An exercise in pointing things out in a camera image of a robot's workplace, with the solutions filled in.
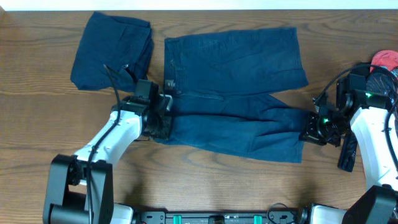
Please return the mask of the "blue denim shorts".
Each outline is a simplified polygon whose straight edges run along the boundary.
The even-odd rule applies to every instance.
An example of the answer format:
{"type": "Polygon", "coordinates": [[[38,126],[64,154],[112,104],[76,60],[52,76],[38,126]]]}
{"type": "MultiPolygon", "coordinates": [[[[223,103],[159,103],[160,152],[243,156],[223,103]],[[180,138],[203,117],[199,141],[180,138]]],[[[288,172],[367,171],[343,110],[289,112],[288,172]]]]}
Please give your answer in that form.
{"type": "Polygon", "coordinates": [[[166,145],[301,162],[308,111],[274,97],[308,85],[296,28],[186,35],[164,44],[164,90],[174,100],[166,145]]]}

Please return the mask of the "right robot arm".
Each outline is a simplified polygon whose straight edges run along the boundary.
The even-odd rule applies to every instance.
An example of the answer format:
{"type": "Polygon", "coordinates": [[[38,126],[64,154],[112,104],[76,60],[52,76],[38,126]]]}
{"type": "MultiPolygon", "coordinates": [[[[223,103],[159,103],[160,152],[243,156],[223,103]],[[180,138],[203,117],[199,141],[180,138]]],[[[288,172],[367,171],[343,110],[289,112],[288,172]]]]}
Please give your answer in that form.
{"type": "Polygon", "coordinates": [[[347,210],[313,203],[299,211],[296,222],[397,223],[397,101],[367,91],[366,78],[350,73],[337,82],[335,104],[326,92],[314,104],[300,140],[347,149],[356,139],[367,191],[347,210]]]}

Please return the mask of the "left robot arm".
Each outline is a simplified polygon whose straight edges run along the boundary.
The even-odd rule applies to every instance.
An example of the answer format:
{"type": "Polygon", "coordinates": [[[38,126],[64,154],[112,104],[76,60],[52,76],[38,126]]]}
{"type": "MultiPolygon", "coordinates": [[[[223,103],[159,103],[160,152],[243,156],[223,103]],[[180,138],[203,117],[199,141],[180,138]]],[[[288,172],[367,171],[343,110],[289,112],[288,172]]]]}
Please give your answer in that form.
{"type": "Polygon", "coordinates": [[[98,134],[71,156],[50,164],[44,223],[133,223],[134,210],[114,202],[113,170],[141,136],[168,139],[173,98],[148,80],[139,80],[132,96],[116,98],[98,134]]]}

